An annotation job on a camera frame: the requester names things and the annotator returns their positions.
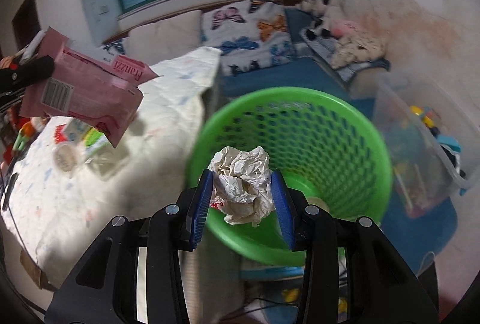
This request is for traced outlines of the green label plastic bottle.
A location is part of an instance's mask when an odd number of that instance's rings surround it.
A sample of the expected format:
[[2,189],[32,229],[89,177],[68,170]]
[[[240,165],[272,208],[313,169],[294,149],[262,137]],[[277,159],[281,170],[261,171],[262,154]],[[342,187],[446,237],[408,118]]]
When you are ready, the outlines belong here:
[[104,174],[111,170],[118,162],[116,150],[109,140],[97,129],[90,128],[83,138],[84,161],[97,173]]

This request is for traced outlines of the white paper ball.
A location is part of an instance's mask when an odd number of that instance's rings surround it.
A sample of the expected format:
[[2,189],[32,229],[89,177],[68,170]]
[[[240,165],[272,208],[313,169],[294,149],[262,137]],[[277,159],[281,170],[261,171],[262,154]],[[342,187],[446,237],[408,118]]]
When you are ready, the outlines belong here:
[[250,151],[227,146],[215,153],[210,206],[229,225],[258,227],[274,210],[269,154],[260,146]]

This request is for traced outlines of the red foam net sleeve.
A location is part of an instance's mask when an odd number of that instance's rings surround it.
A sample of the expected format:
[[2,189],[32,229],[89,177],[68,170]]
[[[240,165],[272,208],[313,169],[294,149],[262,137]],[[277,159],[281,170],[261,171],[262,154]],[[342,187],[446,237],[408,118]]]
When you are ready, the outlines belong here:
[[63,142],[68,141],[68,138],[64,134],[64,128],[66,127],[65,124],[61,124],[55,127],[54,131],[54,143],[60,144]]

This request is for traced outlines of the white milk carton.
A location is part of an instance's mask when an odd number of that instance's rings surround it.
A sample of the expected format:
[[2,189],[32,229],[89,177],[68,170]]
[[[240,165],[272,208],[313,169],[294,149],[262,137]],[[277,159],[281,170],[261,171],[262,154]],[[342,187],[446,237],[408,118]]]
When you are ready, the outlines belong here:
[[77,119],[73,118],[69,121],[61,133],[66,138],[67,141],[70,141],[74,144],[78,144],[83,138],[86,137],[87,133],[92,129],[91,125]]

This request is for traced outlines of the butterfly print pillow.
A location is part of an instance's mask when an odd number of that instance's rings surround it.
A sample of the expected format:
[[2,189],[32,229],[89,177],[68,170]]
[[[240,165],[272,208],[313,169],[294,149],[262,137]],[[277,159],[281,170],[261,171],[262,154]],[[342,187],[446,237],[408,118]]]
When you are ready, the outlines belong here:
[[120,38],[118,40],[111,41],[107,44],[103,44],[102,49],[111,55],[118,55],[118,54],[125,55],[124,39]]
[[204,13],[202,40],[221,51],[225,76],[282,66],[296,58],[283,0],[243,0]]

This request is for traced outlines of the white quilted blanket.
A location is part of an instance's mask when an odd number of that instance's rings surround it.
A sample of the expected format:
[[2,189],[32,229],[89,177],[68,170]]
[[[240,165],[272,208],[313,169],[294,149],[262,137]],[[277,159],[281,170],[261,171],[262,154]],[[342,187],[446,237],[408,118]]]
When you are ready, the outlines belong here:
[[85,163],[84,145],[75,146],[78,165],[72,173],[55,166],[60,117],[48,122],[16,163],[17,179],[1,216],[51,284],[62,284],[114,216],[147,218],[182,191],[204,120],[202,96],[216,81],[220,55],[218,49],[200,47],[154,65],[158,77],[141,86],[137,114],[112,146],[118,162],[104,174]]

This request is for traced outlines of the round white lid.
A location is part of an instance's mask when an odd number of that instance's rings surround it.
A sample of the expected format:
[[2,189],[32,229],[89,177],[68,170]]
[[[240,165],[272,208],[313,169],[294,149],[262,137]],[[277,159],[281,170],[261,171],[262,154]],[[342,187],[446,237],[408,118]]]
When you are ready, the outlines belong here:
[[78,165],[77,150],[68,142],[56,145],[53,152],[55,166],[64,173],[72,173]]

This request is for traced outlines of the beige plain pillow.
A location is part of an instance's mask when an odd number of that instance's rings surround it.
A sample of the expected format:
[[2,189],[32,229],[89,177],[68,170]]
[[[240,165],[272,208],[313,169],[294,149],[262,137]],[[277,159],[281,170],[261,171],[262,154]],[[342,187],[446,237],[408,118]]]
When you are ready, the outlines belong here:
[[193,10],[132,29],[124,41],[127,57],[153,66],[202,45],[202,12]]

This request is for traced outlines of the green perforated waste basket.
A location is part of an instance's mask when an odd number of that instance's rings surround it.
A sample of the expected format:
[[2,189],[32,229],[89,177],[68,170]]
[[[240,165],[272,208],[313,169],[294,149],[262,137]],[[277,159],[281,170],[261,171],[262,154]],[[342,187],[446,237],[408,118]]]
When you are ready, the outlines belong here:
[[186,169],[194,186],[225,146],[260,146],[290,188],[318,197],[329,213],[380,222],[391,196],[391,162],[383,138],[346,101],[309,89],[280,87],[239,97],[208,119]]

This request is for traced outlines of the clear plastic toy bin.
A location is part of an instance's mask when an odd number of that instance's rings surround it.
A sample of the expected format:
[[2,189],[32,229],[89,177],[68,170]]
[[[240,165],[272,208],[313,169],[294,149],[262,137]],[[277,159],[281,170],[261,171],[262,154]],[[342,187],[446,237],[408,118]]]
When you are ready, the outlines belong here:
[[479,127],[430,79],[385,72],[373,124],[381,133],[405,212],[418,218],[479,182]]

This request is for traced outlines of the right butterfly print pillow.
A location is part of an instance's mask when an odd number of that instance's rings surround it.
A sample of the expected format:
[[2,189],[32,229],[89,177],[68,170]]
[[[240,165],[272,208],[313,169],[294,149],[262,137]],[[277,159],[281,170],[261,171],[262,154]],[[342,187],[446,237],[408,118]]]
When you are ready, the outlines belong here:
[[204,13],[202,40],[221,51],[225,76],[282,66],[296,58],[283,0],[243,0]]

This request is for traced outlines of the blue sofa mattress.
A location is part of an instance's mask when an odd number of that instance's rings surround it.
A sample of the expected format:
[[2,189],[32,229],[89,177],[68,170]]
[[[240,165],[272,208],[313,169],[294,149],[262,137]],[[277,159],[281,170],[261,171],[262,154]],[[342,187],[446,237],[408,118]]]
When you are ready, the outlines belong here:
[[332,70],[323,58],[310,50],[301,37],[301,31],[310,24],[310,17],[294,7],[288,7],[286,20],[297,59],[285,65],[253,70],[242,75],[222,75],[220,89],[225,97],[240,97],[249,92],[275,87],[316,89],[344,100],[375,97],[375,77],[391,69],[388,60],[382,58],[371,63],[355,63],[340,70]]

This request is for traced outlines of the spotted beige cloth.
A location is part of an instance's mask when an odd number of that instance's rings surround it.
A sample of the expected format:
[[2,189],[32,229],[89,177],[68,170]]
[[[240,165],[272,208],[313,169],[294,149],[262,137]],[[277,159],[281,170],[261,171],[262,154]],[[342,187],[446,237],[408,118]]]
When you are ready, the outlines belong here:
[[345,35],[336,41],[330,66],[337,70],[352,63],[371,62],[386,54],[386,41],[367,31]]

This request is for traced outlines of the pink plush toy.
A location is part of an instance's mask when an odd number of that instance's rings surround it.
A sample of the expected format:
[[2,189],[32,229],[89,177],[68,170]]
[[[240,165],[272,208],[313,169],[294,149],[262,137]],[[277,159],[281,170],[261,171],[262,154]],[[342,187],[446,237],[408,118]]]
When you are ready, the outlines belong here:
[[330,25],[330,34],[336,39],[352,33],[362,32],[363,28],[356,22],[347,19],[335,19]]

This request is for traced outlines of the black white cow plush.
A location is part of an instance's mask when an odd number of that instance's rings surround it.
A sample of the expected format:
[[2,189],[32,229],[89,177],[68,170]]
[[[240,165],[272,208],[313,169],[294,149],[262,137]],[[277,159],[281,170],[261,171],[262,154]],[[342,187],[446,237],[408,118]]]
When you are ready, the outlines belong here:
[[309,41],[318,37],[330,38],[334,23],[345,19],[341,0],[301,0],[295,7],[312,18],[311,26],[305,32]]

